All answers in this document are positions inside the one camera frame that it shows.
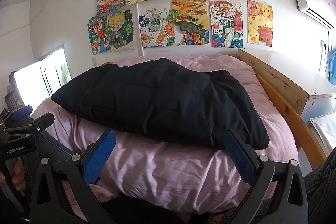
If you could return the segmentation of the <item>person's left hand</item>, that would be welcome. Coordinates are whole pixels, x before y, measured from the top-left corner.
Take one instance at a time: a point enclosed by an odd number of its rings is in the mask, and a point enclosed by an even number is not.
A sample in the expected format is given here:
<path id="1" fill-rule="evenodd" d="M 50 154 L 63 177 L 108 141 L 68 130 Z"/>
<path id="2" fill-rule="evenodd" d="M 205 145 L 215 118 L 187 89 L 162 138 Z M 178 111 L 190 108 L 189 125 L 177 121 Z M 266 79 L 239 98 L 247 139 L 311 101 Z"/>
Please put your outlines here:
<path id="1" fill-rule="evenodd" d="M 17 191 L 21 192 L 26 189 L 25 170 L 23 168 L 23 163 L 19 157 L 17 157 L 16 159 L 14 165 L 14 175 L 11 181 Z"/>

